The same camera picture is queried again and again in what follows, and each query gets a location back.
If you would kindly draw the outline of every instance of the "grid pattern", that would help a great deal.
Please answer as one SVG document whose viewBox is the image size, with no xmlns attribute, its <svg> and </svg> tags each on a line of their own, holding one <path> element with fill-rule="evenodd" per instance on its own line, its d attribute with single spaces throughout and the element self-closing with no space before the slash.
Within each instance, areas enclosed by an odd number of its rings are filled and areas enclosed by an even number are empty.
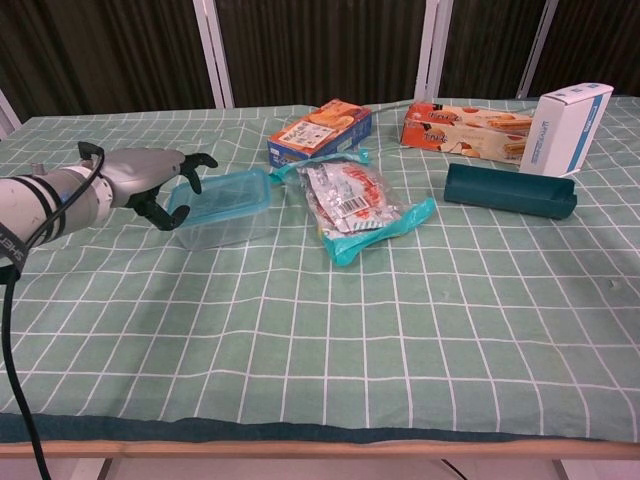
<svg viewBox="0 0 640 480">
<path fill-rule="evenodd" d="M 437 213 L 349 267 L 275 187 L 277 228 L 250 242 L 188 252 L 121 209 L 35 250 L 13 340 L 33 410 L 637 442 L 640 100 L 610 101 L 559 222 L 445 203 L 450 162 L 510 167 L 402 147 L 407 106 L 374 106 L 363 146 Z M 0 144 L 0 174 L 74 163 L 78 140 L 207 152 L 220 167 L 205 174 L 268 169 L 267 136 L 308 111 L 36 118 Z M 18 411 L 9 392 L 0 375 L 1 412 Z"/>
</svg>

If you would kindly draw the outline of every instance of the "plastic wrapper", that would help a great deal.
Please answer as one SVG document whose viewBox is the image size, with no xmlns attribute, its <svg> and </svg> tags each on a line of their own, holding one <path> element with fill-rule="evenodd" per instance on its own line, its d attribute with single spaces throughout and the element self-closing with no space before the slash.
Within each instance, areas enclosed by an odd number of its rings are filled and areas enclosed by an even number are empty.
<svg viewBox="0 0 640 480">
<path fill-rule="evenodd" d="M 413 230 L 435 210 L 427 198 L 404 205 L 366 152 L 337 153 L 291 163 L 271 174 L 303 194 L 322 242 L 339 266 L 349 265 L 368 245 Z"/>
</svg>

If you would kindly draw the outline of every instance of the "white cardboard box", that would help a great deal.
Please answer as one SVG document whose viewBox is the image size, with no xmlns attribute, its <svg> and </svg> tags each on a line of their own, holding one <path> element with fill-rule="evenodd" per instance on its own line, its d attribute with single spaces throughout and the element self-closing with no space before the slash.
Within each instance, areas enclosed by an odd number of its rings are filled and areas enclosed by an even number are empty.
<svg viewBox="0 0 640 480">
<path fill-rule="evenodd" d="M 612 91 L 581 83 L 540 97 L 520 171 L 562 177 L 580 170 Z"/>
</svg>

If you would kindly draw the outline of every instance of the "plastic food container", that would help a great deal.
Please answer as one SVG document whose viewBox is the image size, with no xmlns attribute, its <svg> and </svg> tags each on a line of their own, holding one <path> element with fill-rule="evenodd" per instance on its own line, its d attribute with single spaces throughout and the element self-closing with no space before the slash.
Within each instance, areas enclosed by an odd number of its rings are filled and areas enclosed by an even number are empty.
<svg viewBox="0 0 640 480">
<path fill-rule="evenodd" d="M 202 193 L 188 183 L 175 187 L 169 212 L 180 205 L 191 208 L 189 216 L 174 230 L 188 250 L 228 245 L 269 233 L 270 182 L 259 169 L 202 179 Z"/>
</svg>

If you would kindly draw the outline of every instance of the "dark curtain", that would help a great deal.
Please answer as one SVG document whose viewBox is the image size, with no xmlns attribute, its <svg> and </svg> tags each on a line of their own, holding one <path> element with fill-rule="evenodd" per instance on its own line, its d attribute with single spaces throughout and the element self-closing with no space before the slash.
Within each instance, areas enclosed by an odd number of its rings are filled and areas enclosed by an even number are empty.
<svg viewBox="0 0 640 480">
<path fill-rule="evenodd" d="M 217 0 L 236 106 L 413 98 L 424 0 Z"/>
<path fill-rule="evenodd" d="M 582 82 L 640 95 L 640 2 L 560 1 L 529 92 Z"/>
<path fill-rule="evenodd" d="M 439 96 L 514 98 L 544 3 L 455 0 Z"/>
<path fill-rule="evenodd" d="M 213 108 L 192 0 L 2 0 L 18 117 Z"/>
</svg>

